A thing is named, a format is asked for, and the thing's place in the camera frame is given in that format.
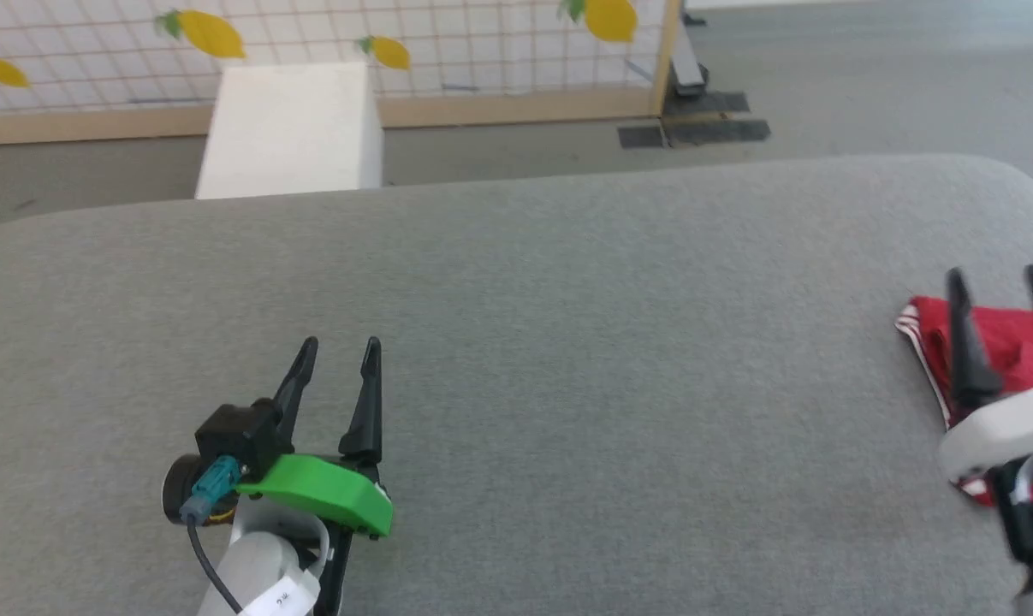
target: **teal connector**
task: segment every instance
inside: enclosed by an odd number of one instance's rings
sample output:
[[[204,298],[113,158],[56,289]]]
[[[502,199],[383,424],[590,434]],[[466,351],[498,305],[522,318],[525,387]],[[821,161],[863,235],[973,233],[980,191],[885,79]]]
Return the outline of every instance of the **teal connector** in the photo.
[[[239,480],[242,480],[239,461],[231,456],[219,456],[196,481],[192,487],[192,496],[181,505],[181,519],[187,523],[191,519],[196,525],[204,524],[212,514],[212,506],[223,496],[230,494]]]

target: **red and white striped cloth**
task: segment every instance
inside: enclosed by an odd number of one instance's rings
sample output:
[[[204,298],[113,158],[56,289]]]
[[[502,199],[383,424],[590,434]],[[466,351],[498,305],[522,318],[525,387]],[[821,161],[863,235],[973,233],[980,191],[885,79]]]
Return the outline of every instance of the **red and white striped cloth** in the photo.
[[[1004,395],[1033,389],[1033,311],[1001,308],[973,308],[989,361],[1004,381]],[[908,336],[915,348],[949,430],[967,414],[950,400],[950,307],[935,297],[912,297],[897,316],[896,328]],[[992,494],[982,479],[967,480],[958,488],[991,505]]]

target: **white foam block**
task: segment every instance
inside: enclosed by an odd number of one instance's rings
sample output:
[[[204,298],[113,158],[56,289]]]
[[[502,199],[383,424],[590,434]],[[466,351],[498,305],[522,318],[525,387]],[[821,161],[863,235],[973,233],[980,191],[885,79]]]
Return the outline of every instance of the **white foam block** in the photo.
[[[382,125],[363,62],[228,67],[196,198],[382,186]]]

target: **wooden frame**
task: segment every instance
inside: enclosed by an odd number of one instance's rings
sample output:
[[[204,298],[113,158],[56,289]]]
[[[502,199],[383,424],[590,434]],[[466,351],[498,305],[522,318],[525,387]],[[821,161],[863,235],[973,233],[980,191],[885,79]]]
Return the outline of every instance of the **wooden frame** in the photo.
[[[665,0],[652,90],[619,87],[535,92],[523,97],[386,98],[378,102],[379,116],[385,128],[659,117],[680,16],[681,0]],[[0,116],[0,144],[207,135],[211,124],[211,105]]]

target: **gray cushion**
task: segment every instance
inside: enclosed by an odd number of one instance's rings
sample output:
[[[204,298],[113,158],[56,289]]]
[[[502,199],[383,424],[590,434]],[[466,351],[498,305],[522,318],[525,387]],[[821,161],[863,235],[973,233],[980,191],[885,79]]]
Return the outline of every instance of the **gray cushion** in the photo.
[[[332,453],[384,345],[394,535],[345,614],[998,614],[893,319],[1026,306],[1033,181],[857,157],[120,206],[0,226],[0,614],[194,613],[160,512],[219,403],[321,341]],[[205,531],[212,556],[226,533]]]

